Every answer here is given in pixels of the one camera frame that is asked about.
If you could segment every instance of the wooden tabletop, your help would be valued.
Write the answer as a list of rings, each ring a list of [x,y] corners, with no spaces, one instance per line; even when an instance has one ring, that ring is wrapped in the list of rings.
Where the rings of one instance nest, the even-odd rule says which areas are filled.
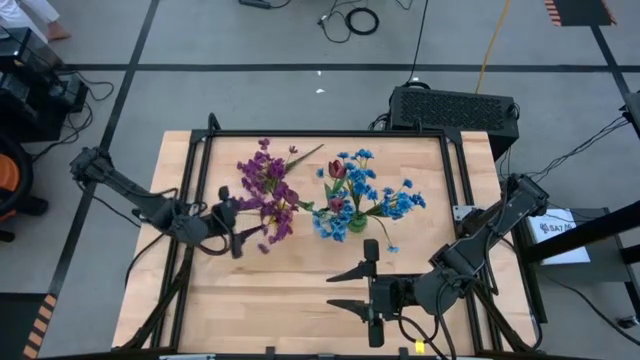
[[[188,149],[189,132],[166,132],[151,191],[179,187]],[[500,188],[493,157],[485,133],[464,133],[464,151],[476,205],[489,206],[500,197]],[[246,161],[258,149],[257,138],[215,138],[207,176],[204,200],[217,202],[220,186],[228,185],[231,193],[246,196],[240,185],[238,160]],[[326,304],[329,299],[367,299],[365,280],[327,283],[328,277],[349,270],[363,259],[362,241],[376,238],[381,245],[378,273],[424,273],[428,263],[441,246],[454,241],[453,223],[442,156],[437,139],[429,138],[271,138],[270,153],[287,157],[289,145],[301,153],[319,144],[324,147],[306,159],[287,175],[287,182],[298,190],[302,200],[322,203],[323,179],[315,172],[335,159],[340,151],[353,153],[359,148],[370,149],[375,159],[369,167],[377,172],[370,183],[376,188],[398,188],[404,178],[413,180],[412,192],[421,192],[427,208],[417,208],[398,221],[383,219],[389,235],[400,248],[396,254],[384,251],[381,227],[370,223],[361,234],[349,233],[344,243],[321,239],[313,231],[311,215],[304,211],[294,217],[293,235],[271,247],[263,255],[256,247],[261,235],[254,235],[245,245],[245,255],[239,260],[231,256],[209,257],[196,252],[179,350],[208,353],[264,353],[275,346],[278,353],[288,354],[397,354],[399,347],[414,346],[400,334],[396,322],[385,326],[386,342],[382,348],[369,348],[367,329],[353,314]],[[451,147],[454,174],[457,176],[455,150]],[[198,165],[192,176],[190,194],[195,192]],[[460,181],[457,194],[464,203]],[[236,230],[258,223],[250,215],[238,216]],[[137,250],[157,236],[150,226],[143,225]],[[219,247],[219,240],[207,240],[205,245]],[[126,342],[144,322],[158,301],[169,241],[163,241],[143,256],[135,266],[127,286],[113,344]],[[509,323],[529,344],[535,335],[515,255],[504,245],[491,250],[491,259],[500,296],[496,304]],[[407,308],[403,315],[416,320],[427,333],[433,331],[433,320],[418,307]],[[166,315],[171,324],[174,311]],[[473,345],[464,301],[458,301],[445,314],[447,325],[459,355],[472,355]],[[168,344],[170,325],[165,326],[162,344]],[[417,337],[415,331],[409,333]],[[485,347],[489,347],[488,332],[483,331]],[[448,353],[442,333],[435,340]]]

